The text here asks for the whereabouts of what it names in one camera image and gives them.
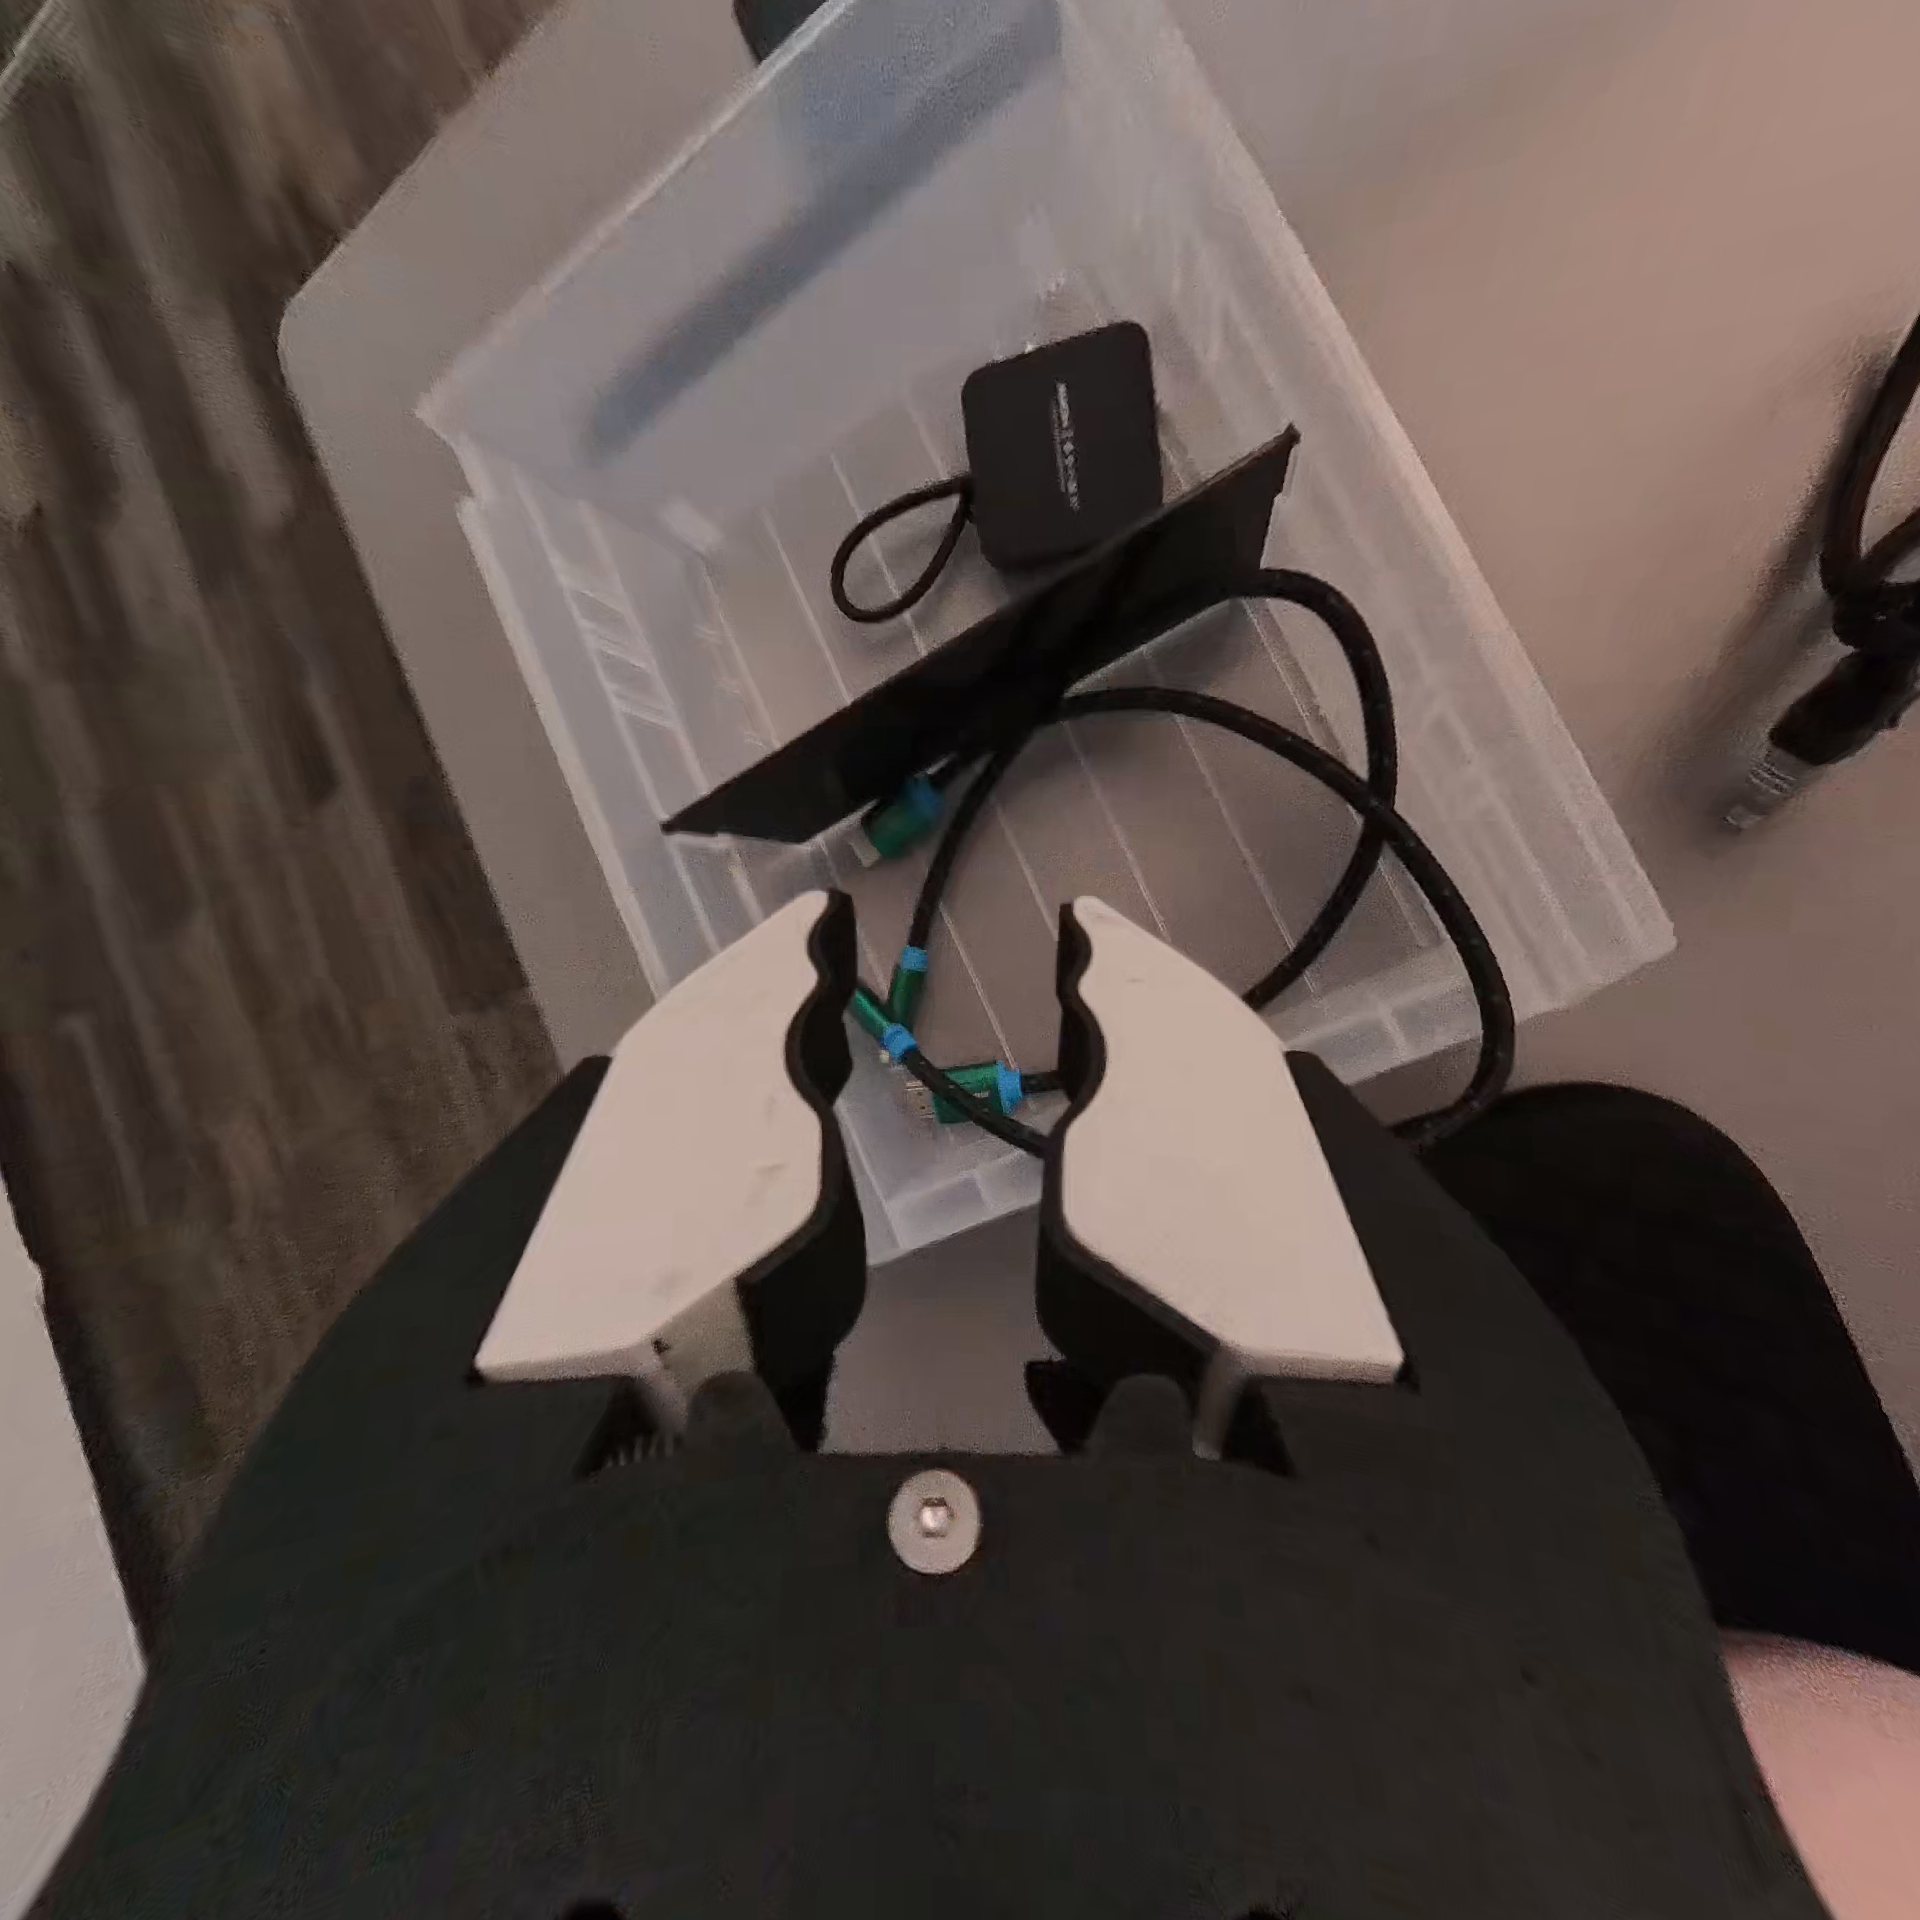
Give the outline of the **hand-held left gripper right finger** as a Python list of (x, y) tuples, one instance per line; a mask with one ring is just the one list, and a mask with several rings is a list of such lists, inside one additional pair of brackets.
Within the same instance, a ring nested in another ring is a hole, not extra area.
[(1278, 1035), (1193, 959), (1078, 895), (1058, 935), (1066, 1112), (1042, 1155), (1042, 1422), (1077, 1451), (1121, 1382), (1166, 1380), (1190, 1447), (1284, 1459), (1266, 1382), (1404, 1366)]

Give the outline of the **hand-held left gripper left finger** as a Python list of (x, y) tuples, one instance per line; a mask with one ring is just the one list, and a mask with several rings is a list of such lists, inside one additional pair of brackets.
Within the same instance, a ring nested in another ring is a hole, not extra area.
[(485, 1382), (625, 1380), (684, 1435), (710, 1380), (754, 1375), (823, 1443), (869, 1283), (835, 1112), (854, 972), (852, 901), (804, 891), (636, 1021), (478, 1343)]

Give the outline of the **green hdmi plug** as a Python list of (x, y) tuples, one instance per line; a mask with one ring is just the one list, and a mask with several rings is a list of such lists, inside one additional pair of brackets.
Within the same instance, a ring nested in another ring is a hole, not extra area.
[(828, 867), (838, 880), (871, 872), (915, 854), (942, 825), (955, 768), (945, 763), (913, 774), (889, 797), (873, 801), (828, 833)]

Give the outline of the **black hdmi switch box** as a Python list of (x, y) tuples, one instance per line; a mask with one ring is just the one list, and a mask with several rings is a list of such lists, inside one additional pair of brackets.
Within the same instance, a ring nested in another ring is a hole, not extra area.
[(1154, 358), (1133, 320), (977, 368), (959, 408), (977, 542), (999, 573), (1078, 559), (1163, 504)]

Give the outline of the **clear plastic storage bin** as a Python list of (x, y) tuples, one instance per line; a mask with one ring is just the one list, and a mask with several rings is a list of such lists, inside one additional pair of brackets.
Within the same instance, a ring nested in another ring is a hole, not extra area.
[(843, 1095), (875, 1256), (1026, 1208), (1041, 1165), (897, 1063), (902, 1032), (1038, 1131), (1062, 1105), (1053, 937), (1101, 895), (1348, 1084), (1474, 1049), (1445, 923), (1317, 780), (1193, 718), (1257, 713), (1365, 773), (1321, 617), (1231, 599), (955, 768), (935, 833), (838, 880), (662, 820), (1033, 591), (974, 524), (927, 595), (852, 622), (831, 550), (969, 475), (959, 391), (1139, 323), (1163, 504), (1287, 424), (1265, 569), (1374, 636), (1399, 815), (1470, 904), (1524, 1021), (1674, 949), (1674, 923), (1405, 430), (1166, 5), (828, 5), (626, 187), (421, 400), (462, 520), (657, 992), (791, 897), (854, 904)]

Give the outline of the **dark divider panel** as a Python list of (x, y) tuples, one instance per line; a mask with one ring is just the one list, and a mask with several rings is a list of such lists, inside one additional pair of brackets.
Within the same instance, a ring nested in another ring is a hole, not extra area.
[(804, 844), (947, 761), (1036, 725), (1187, 622), (1255, 591), (1295, 422), (1057, 579), (979, 620), (662, 820), (666, 833)]

